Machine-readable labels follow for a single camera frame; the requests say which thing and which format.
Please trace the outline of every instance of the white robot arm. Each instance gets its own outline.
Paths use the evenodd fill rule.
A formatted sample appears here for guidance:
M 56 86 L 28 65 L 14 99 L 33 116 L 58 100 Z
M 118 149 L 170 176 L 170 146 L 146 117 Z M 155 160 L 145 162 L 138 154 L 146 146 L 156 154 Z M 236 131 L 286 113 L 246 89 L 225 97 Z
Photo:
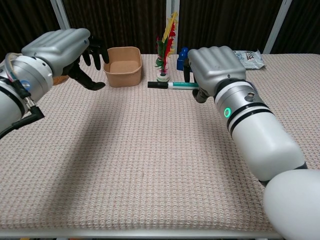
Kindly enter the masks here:
M 287 240 L 320 239 L 320 171 L 307 169 L 300 147 L 246 81 L 233 51 L 192 49 L 187 61 L 185 81 L 191 68 L 199 85 L 194 98 L 198 103 L 214 98 L 249 170 L 266 186 L 264 210 L 274 228 Z
M 36 106 L 53 86 L 53 77 L 69 75 L 89 90 L 99 90 L 103 82 L 93 82 L 79 66 L 83 55 L 87 65 L 93 55 L 100 70 L 100 56 L 108 63 L 108 52 L 101 42 L 90 37 L 85 28 L 51 31 L 22 49 L 22 54 L 8 53 L 0 67 L 0 139 L 44 117 Z M 28 112 L 31 115 L 23 118 Z

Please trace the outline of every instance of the dark curtain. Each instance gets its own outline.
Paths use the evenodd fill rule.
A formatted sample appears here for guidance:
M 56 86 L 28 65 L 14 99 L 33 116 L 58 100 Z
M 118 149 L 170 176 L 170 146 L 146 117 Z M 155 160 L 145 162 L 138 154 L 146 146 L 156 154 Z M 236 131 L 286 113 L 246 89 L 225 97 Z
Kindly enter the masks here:
M 0 62 L 6 53 L 20 53 L 40 35 L 60 29 L 50 0 L 0 0 L 0 10 Z
M 166 28 L 166 0 L 63 0 L 70 26 L 87 28 L 107 48 L 134 46 L 155 54 Z
M 293 0 L 272 54 L 320 54 L 320 1 Z
M 281 0 L 181 0 L 178 52 L 229 46 L 233 50 L 264 50 Z

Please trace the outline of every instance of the textured tablecloth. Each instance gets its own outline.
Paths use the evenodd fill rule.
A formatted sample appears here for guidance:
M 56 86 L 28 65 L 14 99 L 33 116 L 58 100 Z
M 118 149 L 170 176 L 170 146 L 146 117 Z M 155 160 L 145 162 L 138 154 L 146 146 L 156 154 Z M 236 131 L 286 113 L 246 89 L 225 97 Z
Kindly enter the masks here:
M 169 61 L 172 81 L 177 56 Z M 320 55 L 263 55 L 247 79 L 320 169 Z M 74 80 L 39 102 L 45 118 L 0 141 L 0 229 L 197 228 L 272 231 L 263 187 L 215 109 L 190 91 L 150 89 L 156 55 L 134 87 Z M 81 67 L 94 81 L 105 73 Z

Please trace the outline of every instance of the black marker cap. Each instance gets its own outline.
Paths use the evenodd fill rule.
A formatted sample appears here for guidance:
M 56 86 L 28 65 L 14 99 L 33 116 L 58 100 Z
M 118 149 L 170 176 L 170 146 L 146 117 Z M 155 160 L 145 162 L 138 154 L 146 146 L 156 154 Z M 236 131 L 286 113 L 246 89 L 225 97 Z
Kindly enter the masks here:
M 158 82 L 158 81 L 148 81 L 148 88 L 151 89 L 167 89 L 167 82 Z

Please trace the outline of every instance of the marker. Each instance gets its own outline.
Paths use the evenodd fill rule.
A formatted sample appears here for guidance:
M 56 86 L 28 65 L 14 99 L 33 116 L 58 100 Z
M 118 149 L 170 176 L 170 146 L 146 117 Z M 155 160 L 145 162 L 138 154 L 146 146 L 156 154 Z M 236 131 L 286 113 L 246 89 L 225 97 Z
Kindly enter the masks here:
M 176 82 L 148 81 L 148 88 L 193 90 L 193 89 L 199 89 L 199 85 L 194 82 L 182 82 L 182 81 L 176 81 Z

